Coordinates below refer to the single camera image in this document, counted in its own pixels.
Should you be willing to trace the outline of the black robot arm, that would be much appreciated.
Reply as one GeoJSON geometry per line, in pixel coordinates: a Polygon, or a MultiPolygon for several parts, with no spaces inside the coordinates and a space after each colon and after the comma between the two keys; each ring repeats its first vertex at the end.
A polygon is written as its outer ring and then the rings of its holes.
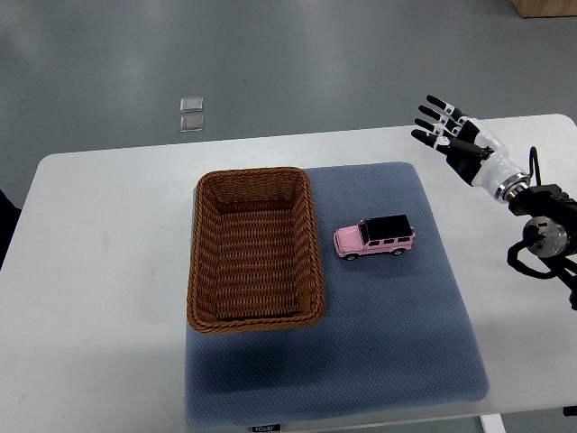
{"type": "Polygon", "coordinates": [[[528,170],[511,162],[508,149],[477,118],[428,95],[411,135],[445,157],[469,186],[482,188],[515,216],[529,216],[519,242],[509,247],[508,265],[537,280],[560,280],[576,309],[576,200],[556,184],[542,182],[538,152],[531,147],[528,170]]]}

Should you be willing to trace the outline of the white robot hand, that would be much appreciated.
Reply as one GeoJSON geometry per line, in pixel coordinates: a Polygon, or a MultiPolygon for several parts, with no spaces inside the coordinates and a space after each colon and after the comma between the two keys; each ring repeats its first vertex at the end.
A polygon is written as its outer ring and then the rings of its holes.
{"type": "Polygon", "coordinates": [[[434,108],[418,107],[427,120],[415,119],[425,131],[412,130],[413,138],[446,155],[462,180],[483,188],[492,198],[512,198],[527,188],[527,174],[510,161],[505,145],[478,119],[438,97],[428,95],[426,101],[434,108]]]}

